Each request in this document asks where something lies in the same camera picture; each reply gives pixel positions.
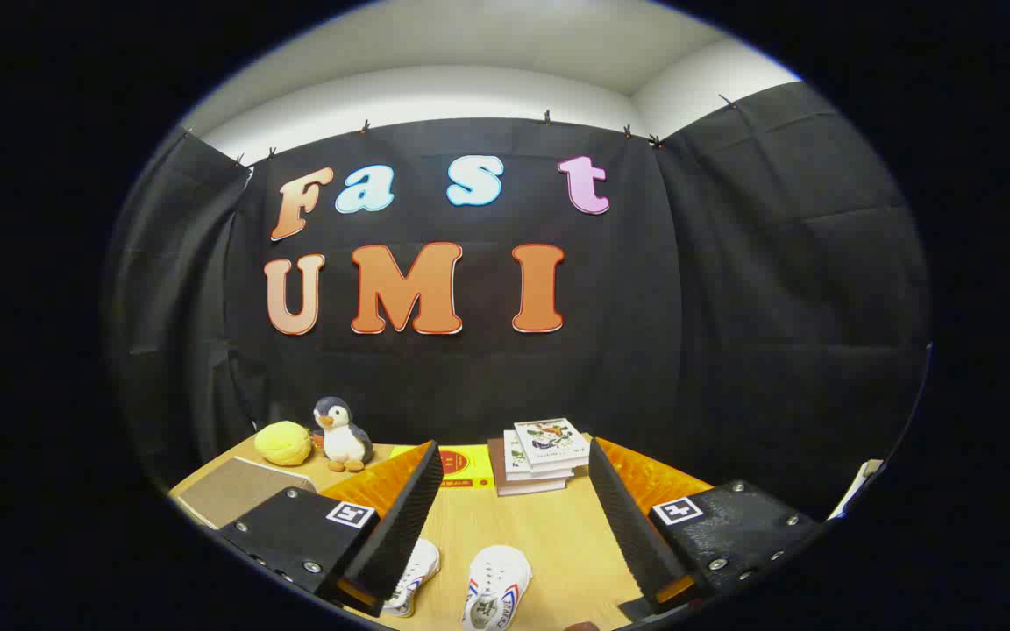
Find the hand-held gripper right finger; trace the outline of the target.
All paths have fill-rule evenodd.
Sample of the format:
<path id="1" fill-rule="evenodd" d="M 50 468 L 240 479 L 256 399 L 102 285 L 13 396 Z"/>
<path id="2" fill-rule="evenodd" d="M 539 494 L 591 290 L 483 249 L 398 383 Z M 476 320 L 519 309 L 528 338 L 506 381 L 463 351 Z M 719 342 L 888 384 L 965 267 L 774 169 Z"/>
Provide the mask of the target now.
<path id="1" fill-rule="evenodd" d="M 710 485 L 599 436 L 588 475 L 649 613 L 741 590 L 819 532 L 751 482 Z"/>

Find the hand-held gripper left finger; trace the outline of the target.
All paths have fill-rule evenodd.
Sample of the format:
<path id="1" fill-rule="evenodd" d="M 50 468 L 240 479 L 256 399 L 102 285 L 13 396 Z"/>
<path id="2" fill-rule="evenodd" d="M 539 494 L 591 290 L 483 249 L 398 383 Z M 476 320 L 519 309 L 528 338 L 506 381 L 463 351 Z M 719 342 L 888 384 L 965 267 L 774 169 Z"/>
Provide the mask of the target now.
<path id="1" fill-rule="evenodd" d="M 437 441 L 321 492 L 283 487 L 217 531 L 300 590 L 377 616 L 395 591 L 444 480 Z"/>

